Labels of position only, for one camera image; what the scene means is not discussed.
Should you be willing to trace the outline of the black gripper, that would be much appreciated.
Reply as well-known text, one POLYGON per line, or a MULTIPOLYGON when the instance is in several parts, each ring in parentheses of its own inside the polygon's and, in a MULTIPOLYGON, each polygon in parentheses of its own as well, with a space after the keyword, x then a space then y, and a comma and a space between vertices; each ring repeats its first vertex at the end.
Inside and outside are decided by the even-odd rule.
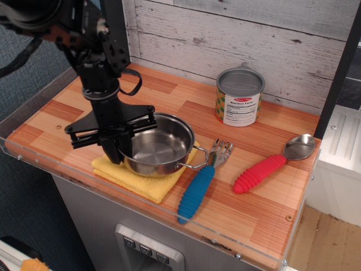
POLYGON ((118 90, 97 93, 83 90, 92 110, 85 117, 65 127, 73 148, 101 145, 113 164, 121 162, 114 139, 120 138, 120 152, 132 157, 132 138, 135 133, 157 127, 155 108, 150 105, 131 105, 119 100, 118 90))

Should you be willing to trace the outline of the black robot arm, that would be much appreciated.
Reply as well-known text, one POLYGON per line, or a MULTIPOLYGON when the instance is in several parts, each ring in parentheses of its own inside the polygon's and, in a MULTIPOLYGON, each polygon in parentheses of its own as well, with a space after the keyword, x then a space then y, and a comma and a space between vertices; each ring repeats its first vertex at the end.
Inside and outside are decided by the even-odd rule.
POLYGON ((68 125, 74 148, 97 144, 118 164, 132 153, 136 133, 156 127, 154 107, 119 100, 122 74, 137 76, 126 66, 127 53, 111 33, 101 11, 90 1, 2 1, 1 24, 31 42, 1 76, 21 68, 42 41, 53 42, 82 82, 82 95, 92 110, 68 125))

